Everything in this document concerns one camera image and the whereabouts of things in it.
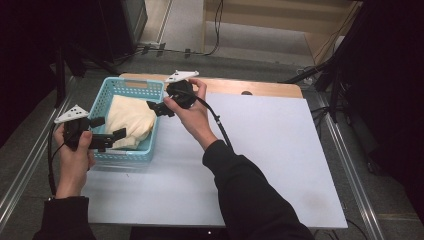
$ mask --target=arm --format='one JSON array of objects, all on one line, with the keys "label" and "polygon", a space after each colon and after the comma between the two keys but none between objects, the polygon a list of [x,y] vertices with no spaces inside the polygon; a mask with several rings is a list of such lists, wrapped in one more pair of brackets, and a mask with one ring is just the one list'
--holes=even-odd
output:
[{"label": "arm", "polygon": [[[62,124],[54,133],[58,146],[64,142],[63,131]],[[88,224],[88,198],[80,196],[87,169],[95,164],[93,152],[88,150],[91,138],[91,132],[84,132],[75,152],[66,145],[61,147],[56,196],[44,203],[41,229],[33,239],[95,239]]]},{"label": "arm", "polygon": [[[190,82],[205,99],[206,85],[197,79]],[[205,150],[203,164],[215,175],[221,213],[232,239],[313,239],[260,169],[217,140],[205,107],[196,101],[190,109],[182,109],[172,99],[164,101]]]}]

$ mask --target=person's right hand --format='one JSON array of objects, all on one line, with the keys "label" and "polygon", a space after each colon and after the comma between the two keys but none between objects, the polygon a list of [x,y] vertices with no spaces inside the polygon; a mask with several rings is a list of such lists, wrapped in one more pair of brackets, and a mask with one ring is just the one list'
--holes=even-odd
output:
[{"label": "person's right hand", "polygon": [[[203,100],[206,97],[206,84],[199,79],[189,79],[191,84],[195,84],[199,90],[197,96]],[[180,118],[181,123],[187,131],[199,142],[203,150],[217,140],[213,134],[208,121],[208,112],[205,106],[196,101],[189,109],[181,108],[174,100],[169,97],[163,99],[166,106],[171,109]]]}]

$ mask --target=metal rail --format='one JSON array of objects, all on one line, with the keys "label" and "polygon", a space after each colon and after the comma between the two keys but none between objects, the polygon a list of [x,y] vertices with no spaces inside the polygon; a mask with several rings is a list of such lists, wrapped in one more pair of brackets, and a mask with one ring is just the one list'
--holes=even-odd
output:
[{"label": "metal rail", "polygon": [[[321,94],[318,94],[318,101],[321,107],[328,106],[325,96],[322,96]],[[359,211],[361,212],[364,220],[365,227],[367,228],[368,235],[370,239],[384,240],[383,231],[364,186],[362,185],[358,172],[356,171],[355,163],[349,154],[346,144],[344,143],[339,125],[334,123],[329,115],[326,116],[326,121],[336,145],[337,152],[339,153],[343,168],[346,172],[356,203],[358,204]]]},{"label": "metal rail", "polygon": [[3,199],[0,202],[0,233],[3,231],[4,227],[6,226],[6,223],[9,220],[9,217],[12,215],[12,212],[16,204],[18,203],[22,193],[25,190],[26,185],[31,179],[32,174],[34,173],[38,163],[40,162],[40,159],[43,156],[44,151],[46,150],[47,137],[48,137],[49,127],[51,123],[54,121],[54,119],[56,119],[57,116],[65,112],[66,109],[68,108],[70,99],[72,98],[72,95],[73,95],[72,93],[74,92],[73,90],[77,86],[76,78],[71,77],[68,80],[67,85],[68,85],[67,86],[68,94],[66,95],[67,97],[64,99],[62,104],[58,108],[55,108],[50,114],[50,117],[48,121],[46,122],[46,125],[44,126],[43,130],[41,131],[40,136],[38,137],[37,141],[32,147],[31,152],[28,154],[25,162],[23,163],[21,169],[16,175],[13,183],[9,187],[9,190],[6,192],[6,194],[4,195]]}]

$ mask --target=wrist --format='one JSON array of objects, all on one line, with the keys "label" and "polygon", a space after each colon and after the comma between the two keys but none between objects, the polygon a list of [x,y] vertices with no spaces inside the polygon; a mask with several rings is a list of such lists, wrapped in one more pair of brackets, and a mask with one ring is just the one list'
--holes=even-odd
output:
[{"label": "wrist", "polygon": [[78,197],[81,195],[82,187],[79,187],[79,184],[75,184],[69,181],[59,181],[57,187],[56,199],[68,198],[68,197]]},{"label": "wrist", "polygon": [[218,138],[210,132],[208,134],[200,135],[196,140],[199,142],[203,150],[206,150],[212,143],[218,140]]}]

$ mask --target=blue basket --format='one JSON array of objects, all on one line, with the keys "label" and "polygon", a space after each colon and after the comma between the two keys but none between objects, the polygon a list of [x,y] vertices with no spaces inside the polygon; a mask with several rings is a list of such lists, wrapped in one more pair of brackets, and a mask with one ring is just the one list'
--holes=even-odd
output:
[{"label": "blue basket", "polygon": [[[119,77],[108,77],[94,101],[90,111],[90,119],[96,117],[107,117],[114,95],[134,97],[152,102],[162,102],[164,83],[155,80],[131,80]],[[148,164],[153,158],[153,149],[156,142],[159,118],[157,117],[149,136],[138,145],[137,149],[131,151],[110,150],[106,152],[95,152],[96,170],[122,170],[138,169]],[[105,125],[93,128],[95,134],[104,134]]]}]

